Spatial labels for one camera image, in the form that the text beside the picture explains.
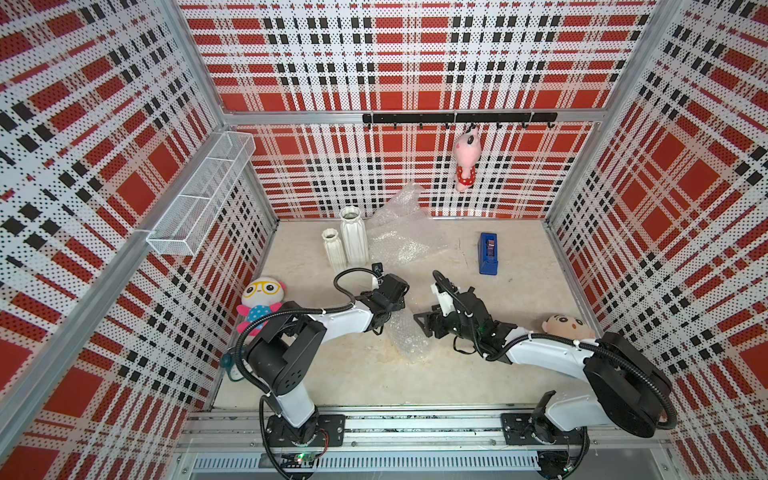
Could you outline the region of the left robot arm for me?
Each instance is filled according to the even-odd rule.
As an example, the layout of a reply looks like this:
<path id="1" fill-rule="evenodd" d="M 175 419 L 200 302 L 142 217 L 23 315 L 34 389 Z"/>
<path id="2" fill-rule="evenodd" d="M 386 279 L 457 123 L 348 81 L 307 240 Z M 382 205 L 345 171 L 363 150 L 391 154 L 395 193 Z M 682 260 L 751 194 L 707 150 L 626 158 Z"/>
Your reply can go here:
<path id="1" fill-rule="evenodd" d="M 337 274 L 334 288 L 348 298 L 328 309 L 282 307 L 245 328 L 233 366 L 263 393 L 275 415 L 293 428 L 316 416 L 304 378 L 326 342 L 350 334 L 380 334 L 393 313 L 405 308 L 409 284 L 392 273 L 354 267 Z"/>

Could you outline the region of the black hook rail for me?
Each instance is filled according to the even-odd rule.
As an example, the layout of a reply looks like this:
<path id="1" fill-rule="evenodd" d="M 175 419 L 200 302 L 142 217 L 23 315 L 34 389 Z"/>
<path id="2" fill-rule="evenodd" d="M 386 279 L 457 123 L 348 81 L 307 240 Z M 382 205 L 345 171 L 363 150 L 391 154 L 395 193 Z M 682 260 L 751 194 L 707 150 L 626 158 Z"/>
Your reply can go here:
<path id="1" fill-rule="evenodd" d="M 520 124 L 530 123 L 554 124 L 558 119 L 557 112 L 509 112 L 509 113 L 367 113 L 362 115 L 365 125 L 391 124 Z"/>

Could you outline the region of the blue box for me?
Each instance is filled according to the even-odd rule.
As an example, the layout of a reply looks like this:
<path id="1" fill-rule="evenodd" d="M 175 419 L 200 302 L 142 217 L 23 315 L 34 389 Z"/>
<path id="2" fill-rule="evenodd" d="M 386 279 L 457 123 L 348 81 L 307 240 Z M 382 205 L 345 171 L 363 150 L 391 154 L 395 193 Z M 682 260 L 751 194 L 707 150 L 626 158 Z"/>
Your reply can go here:
<path id="1" fill-rule="evenodd" d="M 483 232 L 478 242 L 478 267 L 481 275 L 498 274 L 498 237 L 495 233 Z"/>

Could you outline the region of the clear wall shelf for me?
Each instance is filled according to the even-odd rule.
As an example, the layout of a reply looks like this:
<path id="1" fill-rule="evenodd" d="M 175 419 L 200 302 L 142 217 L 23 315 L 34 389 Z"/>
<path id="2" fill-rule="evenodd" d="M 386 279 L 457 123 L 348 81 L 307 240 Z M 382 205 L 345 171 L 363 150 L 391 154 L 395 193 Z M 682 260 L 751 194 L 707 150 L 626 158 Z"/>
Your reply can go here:
<path id="1" fill-rule="evenodd" d="M 159 255 L 195 256 L 255 150 L 251 135 L 216 132 L 201 147 L 174 200 L 148 235 Z"/>

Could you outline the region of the teal alarm clock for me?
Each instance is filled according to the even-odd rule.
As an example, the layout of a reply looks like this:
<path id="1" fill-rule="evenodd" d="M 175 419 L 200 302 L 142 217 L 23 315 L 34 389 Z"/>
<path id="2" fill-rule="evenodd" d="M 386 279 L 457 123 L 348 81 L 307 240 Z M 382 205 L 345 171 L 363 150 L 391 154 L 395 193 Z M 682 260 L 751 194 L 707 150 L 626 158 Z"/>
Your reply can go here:
<path id="1" fill-rule="evenodd" d="M 238 367 L 236 365 L 236 362 L 235 362 L 235 359 L 234 359 L 234 354 L 233 354 L 232 350 L 228 350 L 222 356 L 222 358 L 221 358 L 221 366 L 223 367 L 223 369 L 225 370 L 225 373 L 227 374 L 228 378 L 232 382 L 238 382 L 238 381 L 240 381 L 243 378 L 240 370 L 238 369 Z"/>

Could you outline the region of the crumpled bubble wrap pile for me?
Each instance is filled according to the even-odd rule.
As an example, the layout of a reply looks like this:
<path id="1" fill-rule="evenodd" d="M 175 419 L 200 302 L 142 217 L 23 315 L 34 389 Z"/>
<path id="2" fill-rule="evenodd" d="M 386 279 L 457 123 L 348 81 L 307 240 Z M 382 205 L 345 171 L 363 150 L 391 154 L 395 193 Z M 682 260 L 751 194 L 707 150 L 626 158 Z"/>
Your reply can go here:
<path id="1" fill-rule="evenodd" d="M 446 234 L 420 206 L 425 189 L 415 183 L 404 186 L 367 221 L 370 257 L 385 266 L 404 266 L 449 248 Z"/>

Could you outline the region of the tall white ribbed vase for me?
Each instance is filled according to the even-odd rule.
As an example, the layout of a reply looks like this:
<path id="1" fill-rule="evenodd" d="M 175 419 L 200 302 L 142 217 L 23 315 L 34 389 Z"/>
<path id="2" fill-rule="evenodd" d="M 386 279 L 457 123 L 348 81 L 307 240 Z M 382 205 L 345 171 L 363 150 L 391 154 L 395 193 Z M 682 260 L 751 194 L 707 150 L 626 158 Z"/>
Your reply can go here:
<path id="1" fill-rule="evenodd" d="M 367 232 L 361 210 L 356 206 L 346 206 L 340 212 L 341 237 L 348 263 L 353 267 L 368 264 L 369 252 Z"/>

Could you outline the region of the metal base rail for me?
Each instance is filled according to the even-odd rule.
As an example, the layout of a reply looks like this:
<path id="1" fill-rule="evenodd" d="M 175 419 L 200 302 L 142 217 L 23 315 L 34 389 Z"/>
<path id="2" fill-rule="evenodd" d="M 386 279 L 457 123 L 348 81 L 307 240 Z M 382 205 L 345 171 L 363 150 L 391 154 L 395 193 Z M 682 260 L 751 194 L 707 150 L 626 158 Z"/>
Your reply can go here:
<path id="1" fill-rule="evenodd" d="M 617 427 L 537 441 L 522 405 L 325 407 L 331 445 L 290 446 L 270 435 L 290 473 L 330 478 L 531 478 L 543 466 L 579 461 L 576 479 L 683 479 L 669 434 L 634 437 Z M 171 479 L 277 477 L 261 442 L 255 411 L 190 417 L 173 456 Z"/>

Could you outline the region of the short white ribbed vase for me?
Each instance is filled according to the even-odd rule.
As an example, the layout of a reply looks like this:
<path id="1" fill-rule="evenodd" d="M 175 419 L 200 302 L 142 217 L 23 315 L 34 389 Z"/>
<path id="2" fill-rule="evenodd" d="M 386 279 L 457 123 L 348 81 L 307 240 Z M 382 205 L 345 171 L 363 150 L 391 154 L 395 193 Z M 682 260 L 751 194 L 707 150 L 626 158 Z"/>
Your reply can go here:
<path id="1" fill-rule="evenodd" d="M 340 233 L 327 228 L 322 232 L 322 240 L 331 268 L 335 273 L 341 273 L 347 268 L 347 258 Z"/>

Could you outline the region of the owl plush toy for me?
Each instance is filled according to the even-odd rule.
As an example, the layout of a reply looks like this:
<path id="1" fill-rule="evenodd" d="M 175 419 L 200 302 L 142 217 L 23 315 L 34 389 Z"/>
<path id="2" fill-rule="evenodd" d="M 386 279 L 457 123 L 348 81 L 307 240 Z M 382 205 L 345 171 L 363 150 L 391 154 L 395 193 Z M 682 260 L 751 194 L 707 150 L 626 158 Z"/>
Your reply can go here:
<path id="1" fill-rule="evenodd" d="M 242 333 L 251 323 L 277 312 L 283 305 L 285 284 L 272 277 L 262 276 L 252 280 L 241 295 L 237 313 L 244 318 L 236 329 Z"/>

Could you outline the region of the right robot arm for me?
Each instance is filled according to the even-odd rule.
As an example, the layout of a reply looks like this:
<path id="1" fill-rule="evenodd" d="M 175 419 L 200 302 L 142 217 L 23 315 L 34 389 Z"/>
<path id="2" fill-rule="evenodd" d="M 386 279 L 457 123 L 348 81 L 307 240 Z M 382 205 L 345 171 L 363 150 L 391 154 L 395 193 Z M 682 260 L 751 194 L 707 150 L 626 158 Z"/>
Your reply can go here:
<path id="1" fill-rule="evenodd" d="M 470 341 L 486 362 L 535 366 L 580 381 L 576 390 L 542 395 L 528 420 L 538 442 L 552 444 L 558 435 L 591 426 L 612 424 L 640 438 L 677 426 L 670 380 L 622 336 L 572 339 L 500 322 L 472 289 L 460 291 L 439 271 L 433 278 L 438 302 L 414 317 L 426 336 L 452 335 Z"/>

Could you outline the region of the pink hanging plush toy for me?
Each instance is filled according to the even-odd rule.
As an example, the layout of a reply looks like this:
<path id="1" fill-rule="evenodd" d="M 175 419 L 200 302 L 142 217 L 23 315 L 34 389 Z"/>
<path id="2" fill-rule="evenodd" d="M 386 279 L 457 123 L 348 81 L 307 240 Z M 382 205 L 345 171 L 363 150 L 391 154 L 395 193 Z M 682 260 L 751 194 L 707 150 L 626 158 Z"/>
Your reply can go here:
<path id="1" fill-rule="evenodd" d="M 458 137 L 453 147 L 453 157 L 457 164 L 456 189 L 465 192 L 475 183 L 477 163 L 482 146 L 477 128 L 472 128 Z"/>

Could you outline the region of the doll head plush toy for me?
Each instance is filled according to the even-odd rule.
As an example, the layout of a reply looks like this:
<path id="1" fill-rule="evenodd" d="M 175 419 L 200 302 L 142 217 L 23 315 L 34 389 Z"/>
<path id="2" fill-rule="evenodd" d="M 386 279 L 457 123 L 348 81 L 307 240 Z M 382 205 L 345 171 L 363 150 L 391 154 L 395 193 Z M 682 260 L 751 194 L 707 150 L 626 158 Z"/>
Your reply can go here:
<path id="1" fill-rule="evenodd" d="M 569 340 L 594 339 L 595 331 L 583 320 L 566 315 L 552 315 L 542 323 L 542 330 L 549 335 Z"/>

